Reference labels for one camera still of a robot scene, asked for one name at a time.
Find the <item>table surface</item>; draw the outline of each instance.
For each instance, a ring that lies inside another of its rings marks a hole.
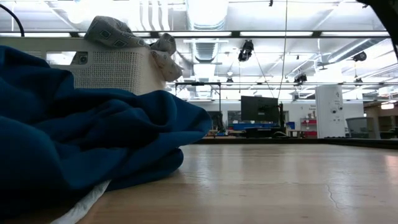
[[[316,144],[191,145],[183,151],[176,173],[105,193],[79,224],[398,220],[398,151]]]

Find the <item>ceiling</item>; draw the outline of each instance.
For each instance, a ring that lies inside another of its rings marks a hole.
[[[187,3],[195,0],[80,0],[75,1],[0,1],[12,9],[21,20],[27,32],[84,32],[90,25],[90,21],[96,15],[113,16],[127,22],[132,30],[190,30],[188,23]],[[363,8],[363,4],[354,0],[274,0],[274,5],[269,7],[269,1],[248,0],[200,0],[201,6],[195,8],[203,17],[223,17],[220,6],[226,4],[226,15],[223,30],[350,30],[350,31],[374,31],[384,30],[379,19],[370,7]],[[156,8],[158,15],[152,14],[152,8]],[[10,15],[0,11],[0,32],[18,32],[17,24],[12,22]],[[176,39],[177,50],[186,58],[192,60],[195,54],[193,44],[184,43],[187,39]],[[366,78],[383,68],[394,65],[397,59],[394,55],[391,41],[385,39],[376,45],[366,48],[368,58],[364,62],[342,60],[333,65],[327,65],[328,70],[319,70],[317,62],[321,62],[319,55],[332,54],[354,41],[367,40],[364,36],[358,38],[289,38],[289,39],[251,39],[254,44],[254,54],[247,62],[239,63],[238,53],[245,39],[219,38],[222,43],[216,48],[213,63],[214,69],[210,69],[207,78],[209,82],[225,82],[231,75],[234,82],[268,82],[279,83],[292,82],[294,76],[299,73],[297,68],[303,63],[301,73],[307,74],[308,82],[353,82],[354,76],[364,76],[364,82],[398,82],[392,79],[398,74],[393,68],[387,72]],[[198,80],[198,73],[203,67],[195,67],[194,71],[184,71],[183,79]],[[284,86],[280,91],[281,98],[291,98],[293,91],[301,93],[313,93],[315,86]],[[379,86],[351,91],[345,94],[346,98],[358,98],[362,93],[374,92]],[[240,95],[278,95],[279,86],[272,85],[273,92],[265,85],[234,85],[223,86],[222,97],[228,99],[240,98]],[[180,97],[203,98],[209,95],[192,94],[192,91],[200,91],[197,88],[179,90]],[[203,92],[211,91],[210,87],[202,88]]]

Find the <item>black monitor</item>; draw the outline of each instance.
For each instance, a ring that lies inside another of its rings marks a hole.
[[[272,121],[279,124],[279,118],[277,98],[241,96],[242,121]]]

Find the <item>wall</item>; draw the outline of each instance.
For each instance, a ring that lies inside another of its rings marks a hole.
[[[207,111],[218,111],[219,104],[217,101],[205,102],[205,103],[193,103],[194,105],[200,106]],[[284,111],[289,112],[289,121],[294,121],[296,129],[299,129],[298,124],[300,118],[304,118],[309,113],[312,113],[313,109],[316,108],[315,100],[312,102],[308,101],[296,101],[291,103],[284,103]],[[228,120],[228,111],[240,111],[241,102],[239,101],[222,101],[221,112],[223,113],[223,122]],[[344,116],[346,118],[363,117],[363,103],[362,102],[345,102],[344,103]]]

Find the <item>blue fabric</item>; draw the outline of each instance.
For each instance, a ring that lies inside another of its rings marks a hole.
[[[0,217],[109,179],[114,190],[163,178],[210,127],[205,110],[165,91],[74,89],[70,72],[0,46]]]

